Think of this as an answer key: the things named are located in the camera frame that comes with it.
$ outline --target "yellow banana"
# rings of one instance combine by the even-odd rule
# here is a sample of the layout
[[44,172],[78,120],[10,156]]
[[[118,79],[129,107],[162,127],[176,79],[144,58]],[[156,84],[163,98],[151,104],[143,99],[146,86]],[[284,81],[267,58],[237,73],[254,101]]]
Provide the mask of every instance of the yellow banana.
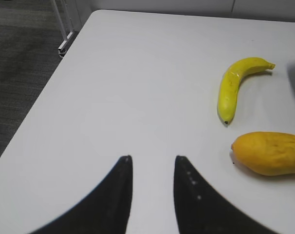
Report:
[[274,69],[275,64],[262,58],[244,58],[232,64],[225,72],[220,85],[218,114],[225,124],[234,117],[241,80],[250,74]]

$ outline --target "black object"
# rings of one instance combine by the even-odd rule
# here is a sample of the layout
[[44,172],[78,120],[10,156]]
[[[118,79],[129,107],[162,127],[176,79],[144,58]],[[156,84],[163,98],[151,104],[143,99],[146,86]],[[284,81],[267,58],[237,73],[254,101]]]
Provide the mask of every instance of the black object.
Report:
[[176,157],[173,192],[180,234],[276,234],[217,193],[185,156]]
[[125,234],[132,201],[132,159],[121,157],[81,202],[32,234]]

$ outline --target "carpet floor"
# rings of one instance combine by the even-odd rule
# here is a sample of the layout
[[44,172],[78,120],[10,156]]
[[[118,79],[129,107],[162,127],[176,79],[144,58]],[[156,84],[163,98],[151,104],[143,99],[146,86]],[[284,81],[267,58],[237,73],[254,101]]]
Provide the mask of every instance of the carpet floor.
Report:
[[0,0],[0,156],[57,68],[50,1]]

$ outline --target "white wall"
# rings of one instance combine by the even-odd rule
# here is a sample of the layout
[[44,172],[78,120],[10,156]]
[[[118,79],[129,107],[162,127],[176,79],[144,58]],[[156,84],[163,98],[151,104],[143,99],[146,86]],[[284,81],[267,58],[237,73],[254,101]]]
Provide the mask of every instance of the white wall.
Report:
[[234,0],[76,0],[76,5],[84,24],[91,12],[99,9],[230,16],[233,2]]
[[295,21],[295,0],[236,0],[233,16]]
[[295,0],[66,0],[66,2],[74,14],[72,21],[76,31],[79,31],[78,26],[84,25],[90,14],[98,9],[295,21]]

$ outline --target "white table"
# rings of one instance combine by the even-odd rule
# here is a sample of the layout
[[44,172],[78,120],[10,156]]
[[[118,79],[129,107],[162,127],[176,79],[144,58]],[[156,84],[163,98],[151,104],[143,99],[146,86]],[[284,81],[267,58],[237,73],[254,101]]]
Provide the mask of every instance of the white table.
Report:
[[[217,116],[223,73],[245,57],[276,64]],[[295,234],[295,176],[238,169],[231,143],[252,131],[295,134],[295,23],[96,11],[0,158],[0,234],[30,232],[71,208],[132,155],[127,234],[177,234],[176,155],[229,201]]]

